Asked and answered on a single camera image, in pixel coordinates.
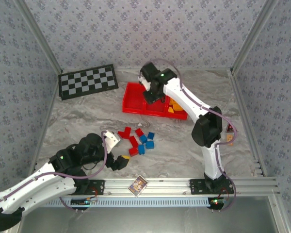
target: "small card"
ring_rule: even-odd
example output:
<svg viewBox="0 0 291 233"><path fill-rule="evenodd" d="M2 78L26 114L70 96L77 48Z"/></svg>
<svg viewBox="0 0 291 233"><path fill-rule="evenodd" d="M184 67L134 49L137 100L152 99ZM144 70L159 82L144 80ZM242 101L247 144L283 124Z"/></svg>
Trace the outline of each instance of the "small card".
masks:
<svg viewBox="0 0 291 233"><path fill-rule="evenodd" d="M142 176L138 176L135 181L129 186L128 190L135 196L139 196L141 192L146 188L148 181Z"/></svg>

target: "wall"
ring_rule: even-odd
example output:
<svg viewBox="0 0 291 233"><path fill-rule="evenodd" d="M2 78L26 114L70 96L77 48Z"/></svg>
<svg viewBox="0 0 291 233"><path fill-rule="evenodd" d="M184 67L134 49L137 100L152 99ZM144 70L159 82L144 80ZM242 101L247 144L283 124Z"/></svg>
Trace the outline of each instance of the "wall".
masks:
<svg viewBox="0 0 291 233"><path fill-rule="evenodd" d="M0 1L0 191L28 175L56 84L13 1Z"/></svg>
<svg viewBox="0 0 291 233"><path fill-rule="evenodd" d="M265 0L26 0L62 69L231 67Z"/></svg>
<svg viewBox="0 0 291 233"><path fill-rule="evenodd" d="M291 0L279 1L239 73L268 175L291 217Z"/></svg>

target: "floral wallpaper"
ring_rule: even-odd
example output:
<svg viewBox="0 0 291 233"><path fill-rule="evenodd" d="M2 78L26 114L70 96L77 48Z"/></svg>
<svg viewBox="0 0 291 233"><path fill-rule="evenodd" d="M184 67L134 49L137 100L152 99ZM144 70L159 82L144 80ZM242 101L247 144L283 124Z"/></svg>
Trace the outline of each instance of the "floral wallpaper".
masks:
<svg viewBox="0 0 291 233"><path fill-rule="evenodd" d="M26 0L62 69L231 67L265 0Z"/></svg>
<svg viewBox="0 0 291 233"><path fill-rule="evenodd" d="M274 9L237 74L268 175L291 217L291 0Z"/></svg>
<svg viewBox="0 0 291 233"><path fill-rule="evenodd" d="M0 0L0 191L28 175L56 80L14 2Z"/></svg>

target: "red tray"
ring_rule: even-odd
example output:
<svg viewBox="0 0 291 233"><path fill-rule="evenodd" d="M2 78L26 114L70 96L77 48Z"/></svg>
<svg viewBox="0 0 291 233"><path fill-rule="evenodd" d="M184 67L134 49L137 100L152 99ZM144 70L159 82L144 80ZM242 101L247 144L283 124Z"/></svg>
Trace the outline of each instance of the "red tray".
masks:
<svg viewBox="0 0 291 233"><path fill-rule="evenodd" d="M123 98L123 112L136 113L149 116L168 117L186 120L188 114L185 111L168 112L169 97L166 96L165 102L160 100L153 104L148 104L143 96L146 89L139 83L128 83Z"/></svg>

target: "black and white checkerboard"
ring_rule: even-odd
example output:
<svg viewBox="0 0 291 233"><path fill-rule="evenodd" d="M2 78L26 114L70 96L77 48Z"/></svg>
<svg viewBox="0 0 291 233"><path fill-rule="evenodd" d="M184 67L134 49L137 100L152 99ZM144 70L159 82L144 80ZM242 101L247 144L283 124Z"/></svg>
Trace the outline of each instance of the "black and white checkerboard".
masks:
<svg viewBox="0 0 291 233"><path fill-rule="evenodd" d="M62 100L118 88L112 64L61 74L58 78Z"/></svg>

